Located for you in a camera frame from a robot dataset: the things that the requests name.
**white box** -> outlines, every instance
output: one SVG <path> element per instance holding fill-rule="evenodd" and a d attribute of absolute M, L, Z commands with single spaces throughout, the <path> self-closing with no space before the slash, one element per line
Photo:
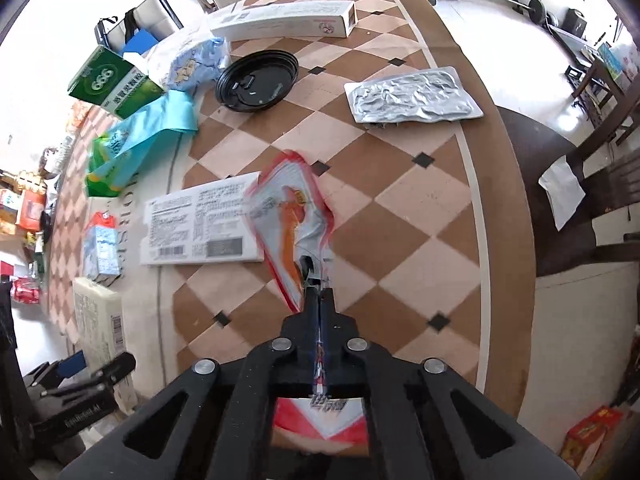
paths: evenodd
<path fill-rule="evenodd" d="M 74 305 L 78 341 L 92 372 L 99 370 L 127 349 L 122 325 L 122 298 L 117 292 L 88 278 L 74 278 Z M 131 377 L 113 387 L 120 409 L 131 414 L 138 403 Z"/>
<path fill-rule="evenodd" d="M 357 22 L 351 0 L 273 4 L 223 16 L 213 13 L 207 18 L 212 33 L 229 41 L 281 36 L 346 38 Z"/>
<path fill-rule="evenodd" d="M 262 261 L 262 250 L 244 220 L 244 192 L 259 175 L 233 176 L 149 200 L 140 263 Z"/>

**black plastic lid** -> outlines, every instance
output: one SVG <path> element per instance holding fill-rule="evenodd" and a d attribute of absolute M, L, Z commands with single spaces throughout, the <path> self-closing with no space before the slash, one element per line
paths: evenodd
<path fill-rule="evenodd" d="M 238 59 L 222 73 L 216 99 L 236 112 L 257 112 L 284 99 L 297 77 L 296 56 L 261 50 Z"/>

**metal screw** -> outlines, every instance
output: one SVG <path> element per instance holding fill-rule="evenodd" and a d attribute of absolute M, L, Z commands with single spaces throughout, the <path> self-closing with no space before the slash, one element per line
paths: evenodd
<path fill-rule="evenodd" d="M 289 350 L 289 348 L 291 348 L 291 339 L 288 339 L 286 337 L 277 337 L 276 339 L 271 341 L 271 348 L 279 352 Z"/>
<path fill-rule="evenodd" d="M 430 374 L 441 374 L 447 369 L 447 365 L 440 361 L 440 359 L 432 357 L 424 362 L 424 369 Z"/>
<path fill-rule="evenodd" d="M 193 365 L 193 371 L 200 375 L 210 374 L 216 369 L 216 364 L 211 359 L 200 359 Z"/>
<path fill-rule="evenodd" d="M 354 337 L 347 341 L 347 348 L 354 352 L 362 352 L 367 349 L 367 342 L 361 337 Z"/>

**red package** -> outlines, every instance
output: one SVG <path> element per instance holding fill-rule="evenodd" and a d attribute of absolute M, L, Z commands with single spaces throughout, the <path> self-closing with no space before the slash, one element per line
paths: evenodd
<path fill-rule="evenodd" d="M 293 313 L 302 310 L 300 259 L 310 258 L 310 278 L 329 283 L 332 252 L 328 246 L 334 216 L 316 177 L 296 152 L 283 152 L 247 191 L 248 223 L 264 251 L 278 286 Z M 322 339 L 318 334 L 312 399 L 278 399 L 274 436 L 309 452 L 366 452 L 367 425 L 361 399 L 329 399 L 324 388 Z"/>
<path fill-rule="evenodd" d="M 39 304 L 40 287 L 31 278 L 18 278 L 14 281 L 12 298 L 19 303 Z"/>
<path fill-rule="evenodd" d="M 607 433 L 616 428 L 623 416 L 620 410 L 601 406 L 567 432 L 560 458 L 582 476 L 596 458 Z"/>
<path fill-rule="evenodd" d="M 98 211 L 94 213 L 94 215 L 91 218 L 89 218 L 89 222 L 84 228 L 84 230 L 86 231 L 89 227 L 93 227 L 94 225 L 115 229 L 116 217 L 110 213 L 101 213 Z"/>

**green box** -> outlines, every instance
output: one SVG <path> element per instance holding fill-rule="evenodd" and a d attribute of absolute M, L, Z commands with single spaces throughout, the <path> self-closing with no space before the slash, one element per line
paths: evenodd
<path fill-rule="evenodd" d="M 164 90 L 129 61 L 99 45 L 71 80 L 67 92 L 126 119 Z"/>

